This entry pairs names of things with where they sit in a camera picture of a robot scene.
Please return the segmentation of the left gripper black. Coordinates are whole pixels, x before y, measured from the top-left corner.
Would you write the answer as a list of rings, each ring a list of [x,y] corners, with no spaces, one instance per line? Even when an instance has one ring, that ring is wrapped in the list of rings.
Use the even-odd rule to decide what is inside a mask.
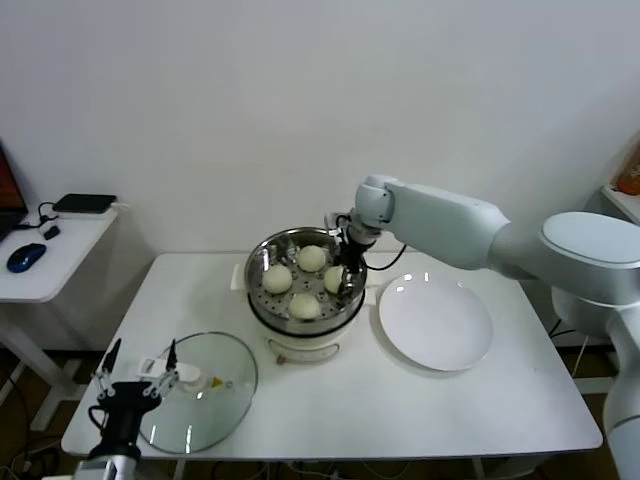
[[[160,395],[167,395],[179,380],[176,341],[169,347],[164,372],[153,380],[116,382],[111,373],[121,347],[117,339],[93,374],[98,390],[97,404],[88,409],[91,422],[100,432],[100,442],[90,456],[140,456],[137,439],[143,417],[161,403]]]

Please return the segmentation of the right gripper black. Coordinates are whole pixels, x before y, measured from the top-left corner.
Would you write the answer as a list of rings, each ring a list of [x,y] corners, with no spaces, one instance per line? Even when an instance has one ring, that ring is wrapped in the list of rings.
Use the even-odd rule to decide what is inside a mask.
[[[340,283],[341,295],[352,295],[355,289],[357,275],[363,268],[363,253],[365,245],[348,240],[335,248],[333,265],[345,267]]]

